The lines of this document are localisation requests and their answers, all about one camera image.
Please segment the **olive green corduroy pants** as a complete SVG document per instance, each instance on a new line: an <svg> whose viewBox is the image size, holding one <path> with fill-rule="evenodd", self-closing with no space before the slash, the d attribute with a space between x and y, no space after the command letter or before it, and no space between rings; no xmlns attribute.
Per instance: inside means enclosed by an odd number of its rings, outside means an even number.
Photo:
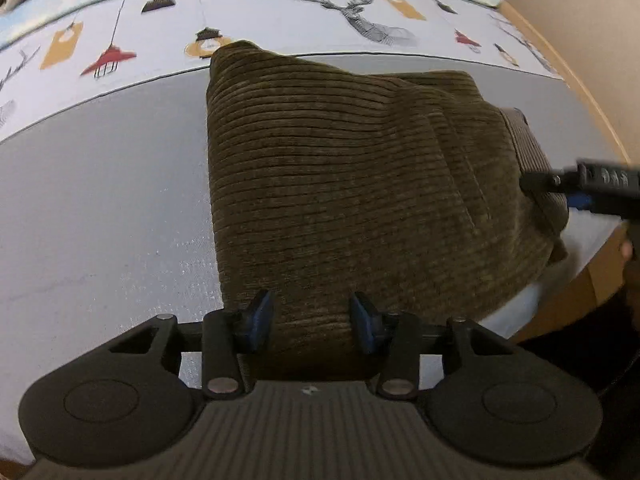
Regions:
<svg viewBox="0 0 640 480"><path fill-rule="evenodd" d="M229 309L274 298L270 352L352 351L347 301L482 318L565 258L562 197L524 115L457 70L359 75L246 41L210 60L210 201Z"/></svg>

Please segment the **grey and patterned bed sheet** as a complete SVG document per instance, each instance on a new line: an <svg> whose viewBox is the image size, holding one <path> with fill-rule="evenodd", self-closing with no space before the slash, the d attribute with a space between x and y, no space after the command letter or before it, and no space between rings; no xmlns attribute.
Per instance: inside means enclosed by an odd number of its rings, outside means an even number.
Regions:
<svg viewBox="0 0 640 480"><path fill-rule="evenodd" d="M521 110L555 167L617 151L499 12L464 0L104 0L1 53L1 455L39 377L221 293L208 202L203 29L355 73L464 70Z"/></svg>

